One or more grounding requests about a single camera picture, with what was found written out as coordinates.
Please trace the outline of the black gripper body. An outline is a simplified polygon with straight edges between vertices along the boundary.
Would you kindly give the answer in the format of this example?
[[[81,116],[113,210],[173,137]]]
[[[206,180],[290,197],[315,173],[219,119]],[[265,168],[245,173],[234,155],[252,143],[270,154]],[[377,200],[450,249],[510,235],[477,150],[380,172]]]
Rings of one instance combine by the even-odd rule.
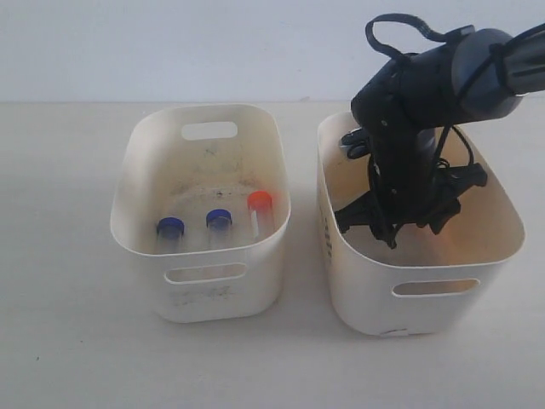
[[[439,139],[433,129],[407,135],[402,141],[371,135],[372,154],[365,156],[369,189],[334,212],[340,232],[370,227],[372,222],[392,223],[398,230],[406,225],[429,228],[429,217],[439,207],[459,200],[472,187],[484,187],[488,182],[486,171],[475,161],[461,131],[457,127],[453,130],[468,151],[465,165],[453,166],[441,157],[448,128],[442,130]]]

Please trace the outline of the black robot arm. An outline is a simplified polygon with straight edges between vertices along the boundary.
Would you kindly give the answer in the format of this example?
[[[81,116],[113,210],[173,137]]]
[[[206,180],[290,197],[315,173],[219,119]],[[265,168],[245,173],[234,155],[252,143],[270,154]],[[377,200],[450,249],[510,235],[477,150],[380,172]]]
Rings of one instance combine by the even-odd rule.
[[[367,158],[368,190],[335,211],[341,232],[366,226],[396,246],[407,225],[440,233],[461,210],[460,198],[483,187],[487,173],[469,157],[454,166],[442,155],[461,124],[504,118],[525,95],[544,88],[544,28],[512,36],[462,26],[440,33],[411,14],[382,14],[378,22],[417,29],[434,47],[406,53],[376,38],[366,40],[387,63],[352,98],[356,128],[340,141],[350,159]]]

